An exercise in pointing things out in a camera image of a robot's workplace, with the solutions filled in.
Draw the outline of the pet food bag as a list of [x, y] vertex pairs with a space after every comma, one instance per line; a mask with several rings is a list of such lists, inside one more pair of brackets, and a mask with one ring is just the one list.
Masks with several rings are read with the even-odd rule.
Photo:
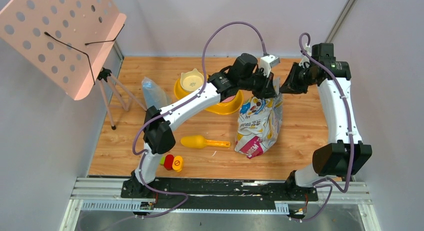
[[283, 123], [283, 95], [251, 96], [238, 112], [234, 151], [248, 159], [267, 152], [277, 141]]

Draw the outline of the yellow plastic scoop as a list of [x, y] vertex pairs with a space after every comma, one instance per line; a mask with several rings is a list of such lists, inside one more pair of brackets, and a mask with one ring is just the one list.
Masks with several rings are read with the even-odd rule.
[[203, 149], [205, 147], [229, 148], [229, 141], [210, 140], [202, 135], [184, 136], [180, 139], [180, 143], [187, 148]]

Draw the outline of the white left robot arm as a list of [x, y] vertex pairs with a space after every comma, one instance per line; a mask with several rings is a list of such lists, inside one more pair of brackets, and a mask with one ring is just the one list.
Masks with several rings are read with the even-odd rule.
[[162, 108], [151, 106], [132, 145], [133, 154], [141, 156], [138, 167], [131, 174], [135, 193], [142, 198], [152, 194], [152, 182], [162, 156], [176, 145], [174, 131], [185, 121], [240, 90], [251, 91], [259, 99], [276, 97], [272, 68], [279, 63], [275, 55], [256, 58], [242, 53], [232, 65], [211, 74], [199, 89], [179, 101]]

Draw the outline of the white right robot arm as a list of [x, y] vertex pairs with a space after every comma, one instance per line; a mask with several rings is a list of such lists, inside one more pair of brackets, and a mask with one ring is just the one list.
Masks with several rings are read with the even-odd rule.
[[301, 45], [301, 62], [293, 63], [280, 87], [282, 94], [305, 94], [316, 86], [328, 128], [328, 143], [315, 150], [312, 163], [293, 173], [294, 180], [285, 186], [286, 195], [298, 200], [306, 192], [331, 176], [349, 180], [372, 155], [372, 147], [363, 143], [357, 128], [351, 101], [350, 66], [337, 61], [332, 43]]

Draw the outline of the pink cat-ear bowl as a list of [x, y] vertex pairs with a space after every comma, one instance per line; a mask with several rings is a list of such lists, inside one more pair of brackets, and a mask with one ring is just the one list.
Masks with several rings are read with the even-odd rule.
[[221, 103], [229, 103], [229, 102], [231, 102], [232, 100], [234, 100], [234, 99], [235, 99], [236, 95], [237, 95], [237, 94], [234, 94], [234, 95], [232, 95], [232, 96], [229, 96], [229, 97], [227, 97], [227, 98], [223, 99], [223, 100], [221, 101]]

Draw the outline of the cream cat-ear bowl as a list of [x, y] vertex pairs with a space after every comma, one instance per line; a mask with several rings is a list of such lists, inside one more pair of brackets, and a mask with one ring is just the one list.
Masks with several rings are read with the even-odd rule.
[[180, 75], [180, 85], [186, 92], [193, 92], [204, 84], [204, 76], [194, 68], [188, 72], [182, 72]]

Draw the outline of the translucent blue plastic container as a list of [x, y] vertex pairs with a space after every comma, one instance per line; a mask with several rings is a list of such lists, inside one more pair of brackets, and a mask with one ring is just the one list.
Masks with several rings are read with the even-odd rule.
[[144, 77], [141, 85], [146, 108], [154, 106], [159, 110], [172, 103], [169, 95], [150, 78]]

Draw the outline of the red yellow green toy block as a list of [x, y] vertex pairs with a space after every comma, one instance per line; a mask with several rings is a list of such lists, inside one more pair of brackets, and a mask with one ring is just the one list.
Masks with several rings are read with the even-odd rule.
[[184, 159], [182, 156], [174, 156], [172, 154], [167, 154], [163, 156], [159, 162], [166, 170], [174, 170], [176, 172], [181, 172], [184, 166]]

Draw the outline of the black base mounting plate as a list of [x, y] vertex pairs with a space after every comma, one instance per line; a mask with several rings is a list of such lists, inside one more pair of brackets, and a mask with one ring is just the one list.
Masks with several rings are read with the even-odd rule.
[[160, 177], [149, 186], [152, 189], [131, 177], [123, 182], [120, 196], [151, 199], [155, 208], [170, 209], [187, 194], [181, 208], [199, 210], [273, 210], [276, 202], [318, 200], [316, 189], [296, 187], [291, 181]]

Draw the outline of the pink perforated music stand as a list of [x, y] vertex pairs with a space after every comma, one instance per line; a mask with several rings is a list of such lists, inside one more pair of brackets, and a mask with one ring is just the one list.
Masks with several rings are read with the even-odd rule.
[[72, 100], [86, 98], [98, 87], [111, 129], [117, 128], [105, 88], [128, 111], [136, 100], [105, 66], [127, 16], [113, 0], [0, 0], [0, 68], [12, 50], [55, 83]]

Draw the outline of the aluminium frame rail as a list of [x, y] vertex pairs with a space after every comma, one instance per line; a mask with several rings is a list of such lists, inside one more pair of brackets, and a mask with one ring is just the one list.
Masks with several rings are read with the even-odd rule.
[[172, 210], [188, 214], [281, 215], [301, 219], [313, 205], [320, 208], [356, 206], [366, 231], [380, 225], [364, 182], [351, 182], [348, 192], [324, 182], [296, 187], [283, 180], [159, 177], [149, 187], [132, 177], [80, 177], [76, 180], [60, 229], [72, 231], [81, 211], [137, 214]]

